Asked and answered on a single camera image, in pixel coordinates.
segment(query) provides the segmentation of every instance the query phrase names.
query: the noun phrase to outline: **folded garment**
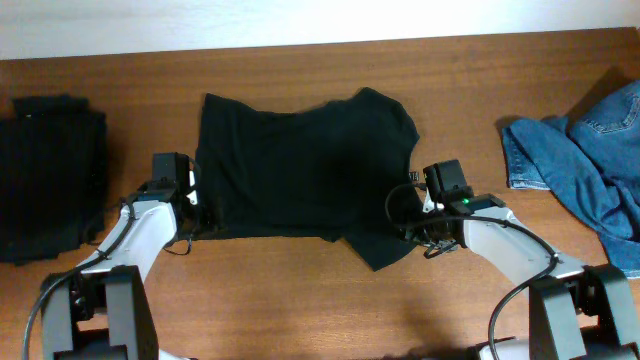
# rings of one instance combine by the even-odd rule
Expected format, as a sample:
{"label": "folded garment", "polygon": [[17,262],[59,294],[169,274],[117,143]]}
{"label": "folded garment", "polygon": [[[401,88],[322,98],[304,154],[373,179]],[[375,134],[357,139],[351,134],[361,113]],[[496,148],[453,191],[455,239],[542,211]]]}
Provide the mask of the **folded garment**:
{"label": "folded garment", "polygon": [[52,258],[104,228],[106,123],[86,99],[13,101],[0,121],[0,261]]}
{"label": "folded garment", "polygon": [[640,81],[568,119],[521,119],[502,130],[514,189],[550,189],[594,229],[611,263],[640,277]]}
{"label": "folded garment", "polygon": [[[369,88],[294,114],[207,94],[196,152],[200,198],[224,229],[216,238],[344,237],[378,270],[414,247],[398,240],[384,204],[408,182],[418,138],[402,105]],[[396,214],[407,204],[420,211],[415,191]]]}

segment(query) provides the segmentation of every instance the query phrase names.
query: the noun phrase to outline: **black cloth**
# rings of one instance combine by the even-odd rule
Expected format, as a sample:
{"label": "black cloth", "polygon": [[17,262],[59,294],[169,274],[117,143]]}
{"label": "black cloth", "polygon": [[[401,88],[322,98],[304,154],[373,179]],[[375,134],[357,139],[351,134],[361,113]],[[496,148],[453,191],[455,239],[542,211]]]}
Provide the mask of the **black cloth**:
{"label": "black cloth", "polygon": [[[398,240],[384,204],[408,182],[418,139],[402,105],[369,88],[292,114],[207,94],[200,198],[222,224],[216,238],[344,237],[378,270],[414,247]],[[410,203],[419,211],[415,192]]]}
{"label": "black cloth", "polygon": [[105,115],[69,96],[13,101],[0,121],[0,261],[27,262],[77,249],[104,228]]}

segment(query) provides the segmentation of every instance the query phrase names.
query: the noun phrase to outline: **blue denim garment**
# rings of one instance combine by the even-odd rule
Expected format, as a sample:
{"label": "blue denim garment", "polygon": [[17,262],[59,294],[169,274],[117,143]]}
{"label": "blue denim garment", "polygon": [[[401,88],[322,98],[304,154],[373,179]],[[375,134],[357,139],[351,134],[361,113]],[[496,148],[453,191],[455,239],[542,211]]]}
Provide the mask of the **blue denim garment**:
{"label": "blue denim garment", "polygon": [[502,130],[509,187],[549,189],[594,229],[611,263],[640,278],[640,81],[567,118]]}

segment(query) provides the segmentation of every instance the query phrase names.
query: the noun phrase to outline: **denim seam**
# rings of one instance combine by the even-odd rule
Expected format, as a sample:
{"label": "denim seam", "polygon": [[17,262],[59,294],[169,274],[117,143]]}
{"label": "denim seam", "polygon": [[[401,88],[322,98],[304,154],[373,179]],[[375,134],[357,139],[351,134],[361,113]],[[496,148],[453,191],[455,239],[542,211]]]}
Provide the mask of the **denim seam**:
{"label": "denim seam", "polygon": [[634,93],[627,93],[626,95],[631,96],[632,104],[629,114],[627,114],[627,117],[624,120],[608,125],[599,124],[592,119],[585,119],[583,122],[600,134],[606,134],[628,128],[638,117],[638,113],[640,112],[640,98]]}

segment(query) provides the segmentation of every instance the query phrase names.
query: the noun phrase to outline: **blue jeans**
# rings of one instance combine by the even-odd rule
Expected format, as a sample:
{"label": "blue jeans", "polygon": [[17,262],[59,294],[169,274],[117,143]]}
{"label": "blue jeans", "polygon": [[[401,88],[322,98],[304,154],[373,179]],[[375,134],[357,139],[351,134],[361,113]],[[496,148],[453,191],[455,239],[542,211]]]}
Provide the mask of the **blue jeans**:
{"label": "blue jeans", "polygon": [[609,95],[571,129],[567,118],[502,130],[509,187],[547,189],[594,229],[611,263],[640,278],[640,81]]}

